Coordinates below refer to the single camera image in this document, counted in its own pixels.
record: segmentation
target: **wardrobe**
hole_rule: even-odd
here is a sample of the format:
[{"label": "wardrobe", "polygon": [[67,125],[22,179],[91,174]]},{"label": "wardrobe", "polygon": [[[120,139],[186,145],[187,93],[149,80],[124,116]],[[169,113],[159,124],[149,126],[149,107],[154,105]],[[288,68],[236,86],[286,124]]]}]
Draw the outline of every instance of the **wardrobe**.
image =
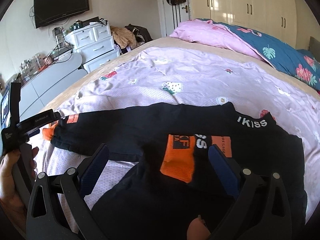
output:
[{"label": "wardrobe", "polygon": [[191,18],[254,29],[296,46],[295,0],[189,0]]}]

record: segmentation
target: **human hand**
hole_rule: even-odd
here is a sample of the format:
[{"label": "human hand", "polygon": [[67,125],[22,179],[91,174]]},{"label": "human hand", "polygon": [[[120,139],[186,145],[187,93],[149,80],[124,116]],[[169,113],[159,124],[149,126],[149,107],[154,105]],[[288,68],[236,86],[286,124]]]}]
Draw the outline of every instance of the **human hand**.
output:
[{"label": "human hand", "polygon": [[[36,157],[39,148],[32,149],[32,157]],[[27,209],[25,208],[18,192],[15,190],[15,185],[12,177],[12,168],[20,158],[20,151],[14,150],[9,152],[3,158],[0,164],[0,203],[12,223],[17,225],[22,231],[26,231]],[[36,162],[30,161],[30,166],[33,169],[32,177],[36,177],[34,169]]]}]

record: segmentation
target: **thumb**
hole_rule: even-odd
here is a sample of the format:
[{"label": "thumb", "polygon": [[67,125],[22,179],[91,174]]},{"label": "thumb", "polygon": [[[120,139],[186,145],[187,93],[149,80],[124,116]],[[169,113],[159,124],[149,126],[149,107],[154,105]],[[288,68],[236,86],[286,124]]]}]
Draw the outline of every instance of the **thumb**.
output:
[{"label": "thumb", "polygon": [[14,150],[5,155],[0,166],[0,176],[9,177],[12,174],[13,165],[17,163],[20,158],[20,151]]}]

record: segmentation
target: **television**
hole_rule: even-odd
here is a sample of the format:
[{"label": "television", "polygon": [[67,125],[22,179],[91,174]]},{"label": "television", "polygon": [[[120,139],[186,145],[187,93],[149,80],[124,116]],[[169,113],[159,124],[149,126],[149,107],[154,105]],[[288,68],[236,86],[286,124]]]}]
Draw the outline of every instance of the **television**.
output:
[{"label": "television", "polygon": [[89,0],[34,0],[36,28],[89,11]]}]

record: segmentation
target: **white desk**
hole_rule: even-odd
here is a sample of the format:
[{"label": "white desk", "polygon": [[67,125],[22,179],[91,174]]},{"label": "white desk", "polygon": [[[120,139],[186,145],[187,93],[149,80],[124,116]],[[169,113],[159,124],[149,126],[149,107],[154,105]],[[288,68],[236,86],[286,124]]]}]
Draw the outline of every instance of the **white desk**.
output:
[{"label": "white desk", "polygon": [[70,54],[64,56],[22,87],[20,121],[39,113],[56,96],[87,75],[86,70],[79,69],[82,65],[81,55],[73,53],[64,62],[69,57]]}]

